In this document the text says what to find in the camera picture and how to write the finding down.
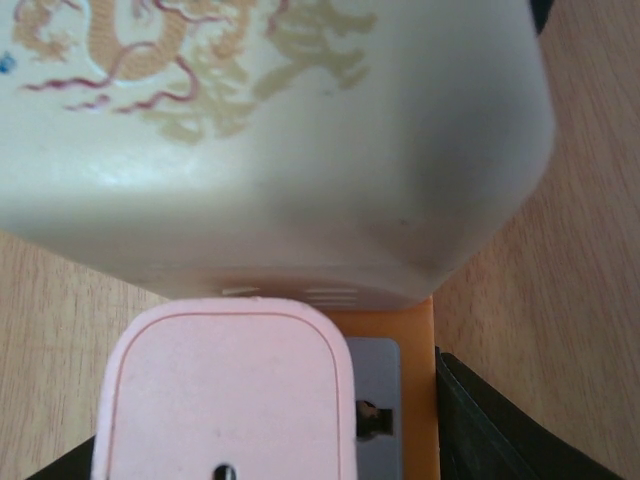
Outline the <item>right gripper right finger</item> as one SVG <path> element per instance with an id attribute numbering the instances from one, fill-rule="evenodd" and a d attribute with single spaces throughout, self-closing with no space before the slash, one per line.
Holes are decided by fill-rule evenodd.
<path id="1" fill-rule="evenodd" d="M 451 353 L 435 351 L 443 479 L 617 479 Z"/>

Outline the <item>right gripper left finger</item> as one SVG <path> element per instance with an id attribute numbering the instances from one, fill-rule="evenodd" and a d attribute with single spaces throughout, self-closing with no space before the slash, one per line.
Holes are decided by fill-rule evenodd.
<path id="1" fill-rule="evenodd" d="M 68 451 L 27 480 L 90 480 L 95 437 Z"/>

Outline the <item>orange power strip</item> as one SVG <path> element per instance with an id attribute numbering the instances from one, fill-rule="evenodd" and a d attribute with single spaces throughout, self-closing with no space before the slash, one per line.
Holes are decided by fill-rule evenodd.
<path id="1" fill-rule="evenodd" d="M 440 478 L 433 301 L 328 316 L 353 362 L 358 477 Z"/>

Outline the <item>pink plug adapter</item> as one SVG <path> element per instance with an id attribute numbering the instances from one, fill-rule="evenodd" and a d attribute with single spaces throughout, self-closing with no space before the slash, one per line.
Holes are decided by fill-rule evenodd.
<path id="1" fill-rule="evenodd" d="M 95 479 L 353 479 L 354 374 L 318 310 L 274 298 L 173 301 L 107 362 Z"/>

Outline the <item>beige cube socket adapter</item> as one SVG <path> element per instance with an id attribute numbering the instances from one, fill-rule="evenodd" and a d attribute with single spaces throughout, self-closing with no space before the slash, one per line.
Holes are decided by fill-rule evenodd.
<path id="1" fill-rule="evenodd" d="M 5 1 L 1 228 L 167 298 L 429 297 L 542 177 L 549 1 Z"/>

